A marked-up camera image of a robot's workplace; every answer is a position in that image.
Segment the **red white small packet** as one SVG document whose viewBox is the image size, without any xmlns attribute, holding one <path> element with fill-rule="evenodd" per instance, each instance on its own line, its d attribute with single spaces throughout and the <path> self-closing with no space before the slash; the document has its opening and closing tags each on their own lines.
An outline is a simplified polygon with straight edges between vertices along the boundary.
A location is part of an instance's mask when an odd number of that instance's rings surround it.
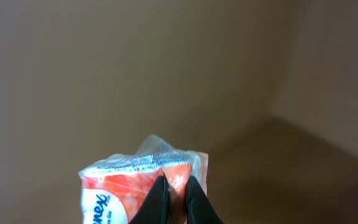
<svg viewBox="0 0 358 224">
<path fill-rule="evenodd" d="M 193 176 L 206 191 L 208 154 L 176 149 L 148 136 L 134 155 L 114 154 L 80 171 L 83 224 L 133 220 L 157 177 L 168 181 L 169 223 L 187 223 L 185 192 Z"/>
</svg>

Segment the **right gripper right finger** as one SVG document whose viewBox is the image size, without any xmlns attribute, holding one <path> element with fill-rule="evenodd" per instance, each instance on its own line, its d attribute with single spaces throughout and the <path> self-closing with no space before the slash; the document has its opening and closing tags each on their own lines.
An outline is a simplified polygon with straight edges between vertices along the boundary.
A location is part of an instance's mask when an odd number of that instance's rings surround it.
<svg viewBox="0 0 358 224">
<path fill-rule="evenodd" d="M 186 183 L 185 206 L 187 224 L 223 224 L 194 176 Z"/>
</svg>

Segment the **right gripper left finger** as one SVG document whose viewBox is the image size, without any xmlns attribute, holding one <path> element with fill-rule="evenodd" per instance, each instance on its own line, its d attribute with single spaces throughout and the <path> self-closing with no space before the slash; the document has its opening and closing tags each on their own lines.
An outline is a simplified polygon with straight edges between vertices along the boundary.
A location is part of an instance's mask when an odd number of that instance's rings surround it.
<svg viewBox="0 0 358 224">
<path fill-rule="evenodd" d="M 129 224 L 167 224 L 169 209 L 167 178 L 158 176 L 143 204 Z"/>
</svg>

